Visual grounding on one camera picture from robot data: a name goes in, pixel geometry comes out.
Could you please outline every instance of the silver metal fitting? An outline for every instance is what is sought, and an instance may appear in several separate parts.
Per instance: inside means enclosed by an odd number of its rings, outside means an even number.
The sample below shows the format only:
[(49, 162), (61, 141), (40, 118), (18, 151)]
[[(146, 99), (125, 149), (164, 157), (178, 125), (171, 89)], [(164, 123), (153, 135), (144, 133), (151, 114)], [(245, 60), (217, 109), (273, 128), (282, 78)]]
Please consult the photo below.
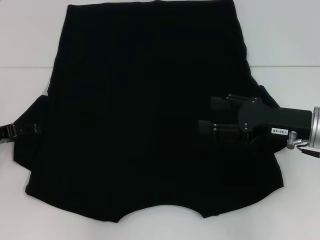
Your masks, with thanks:
[(319, 107), (314, 107), (311, 122), (311, 132), (309, 139), (309, 147), (320, 149), (320, 110)]
[(289, 133), (289, 139), (288, 139), (288, 142), (286, 144), (286, 147), (290, 150), (294, 149), (295, 148), (295, 143), (296, 143), (296, 140), (297, 140), (297, 137), (298, 137), (298, 134), (295, 132), (295, 131), (291, 131)]

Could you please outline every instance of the black garment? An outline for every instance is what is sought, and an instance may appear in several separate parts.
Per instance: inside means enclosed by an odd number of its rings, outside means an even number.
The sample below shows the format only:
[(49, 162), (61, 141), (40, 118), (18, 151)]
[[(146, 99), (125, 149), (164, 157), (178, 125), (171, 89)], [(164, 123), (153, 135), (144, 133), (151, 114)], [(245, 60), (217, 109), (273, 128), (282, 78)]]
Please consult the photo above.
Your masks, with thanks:
[[(198, 135), (198, 120), (237, 122), (236, 112), (212, 115), (210, 96), (278, 106), (246, 57), (232, 0), (70, 5), (26, 193), (118, 222), (156, 205), (209, 217), (281, 188), (282, 144)], [(15, 146), (18, 163), (23, 151)]]
[[(13, 158), (21, 166), (33, 169), (34, 159), (38, 153), (42, 140), (42, 128), (46, 123), (46, 114), (48, 107), (48, 97), (42, 95), (29, 107), (29, 109), (16, 120), (13, 124), (17, 129), (28, 128), (27, 134), (19, 134), (15, 139)], [(37, 127), (37, 133), (34, 132), (34, 125)]]

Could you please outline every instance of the white table surface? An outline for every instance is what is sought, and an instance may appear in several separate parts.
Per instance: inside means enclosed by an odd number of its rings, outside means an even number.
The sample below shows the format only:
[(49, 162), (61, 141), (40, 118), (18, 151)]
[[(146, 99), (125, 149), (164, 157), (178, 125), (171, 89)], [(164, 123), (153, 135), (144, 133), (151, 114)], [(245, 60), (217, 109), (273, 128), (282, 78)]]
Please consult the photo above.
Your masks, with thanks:
[[(0, 1), (0, 126), (46, 92), (68, 4)], [(320, 2), (235, 0), (254, 78), (282, 106), (312, 110), (320, 95)], [(0, 240), (319, 240), (320, 160), (276, 154), (285, 187), (243, 209), (203, 219), (178, 206), (131, 213), (119, 223), (70, 213), (25, 194), (30, 172), (0, 145)]]

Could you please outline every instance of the white surface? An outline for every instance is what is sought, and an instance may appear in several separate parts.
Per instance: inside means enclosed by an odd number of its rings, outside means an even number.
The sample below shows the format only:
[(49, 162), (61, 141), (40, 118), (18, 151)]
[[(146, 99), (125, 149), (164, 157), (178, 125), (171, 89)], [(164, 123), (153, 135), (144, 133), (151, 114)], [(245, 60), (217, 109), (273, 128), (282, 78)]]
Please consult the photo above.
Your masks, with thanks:
[[(17, 119), (46, 91), (52, 69), (37, 67), (52, 66), (66, 6), (95, 2), (0, 1), (0, 67), (10, 67), (0, 69), (0, 126)], [(236, 6), (251, 64), (320, 65), (317, 1), (236, 0)], [(320, 67), (254, 67), (252, 74), (282, 107), (320, 105)], [(285, 187), (252, 206), (206, 219), (186, 208), (159, 206), (117, 224), (26, 195), (30, 173), (13, 162), (12, 152), (12, 143), (0, 145), (1, 240), (320, 239), (320, 160), (297, 150), (276, 154)]]

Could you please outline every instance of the printed number label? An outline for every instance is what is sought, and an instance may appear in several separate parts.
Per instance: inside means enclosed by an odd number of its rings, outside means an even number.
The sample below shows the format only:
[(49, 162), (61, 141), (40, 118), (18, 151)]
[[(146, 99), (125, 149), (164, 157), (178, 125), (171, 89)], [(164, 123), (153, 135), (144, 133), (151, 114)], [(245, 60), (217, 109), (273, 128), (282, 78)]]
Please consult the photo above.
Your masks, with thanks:
[(279, 135), (288, 135), (289, 130), (281, 129), (281, 128), (272, 128), (271, 133), (272, 134), (279, 134)]

